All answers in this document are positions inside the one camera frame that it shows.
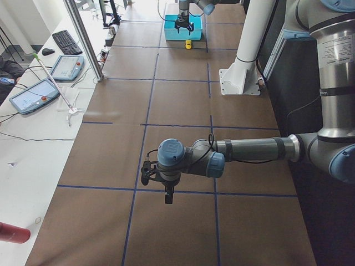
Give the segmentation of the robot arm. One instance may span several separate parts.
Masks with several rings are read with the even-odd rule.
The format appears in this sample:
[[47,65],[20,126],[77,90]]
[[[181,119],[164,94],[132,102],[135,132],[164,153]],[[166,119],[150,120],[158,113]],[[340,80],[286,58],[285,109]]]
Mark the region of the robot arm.
[[196,5],[203,14],[207,14],[208,16],[214,11],[215,6],[220,3],[220,1],[213,0],[180,0],[179,4],[179,12],[177,18],[174,22],[174,28],[180,33],[180,29],[184,28],[189,31],[189,34],[194,31],[194,22],[190,21],[190,5],[193,3]]
[[285,39],[317,42],[322,128],[317,133],[269,139],[197,140],[185,147],[167,139],[157,161],[144,162],[142,184],[161,182],[171,204],[182,173],[218,178],[226,162],[307,160],[332,177],[354,182],[354,2],[287,1]]

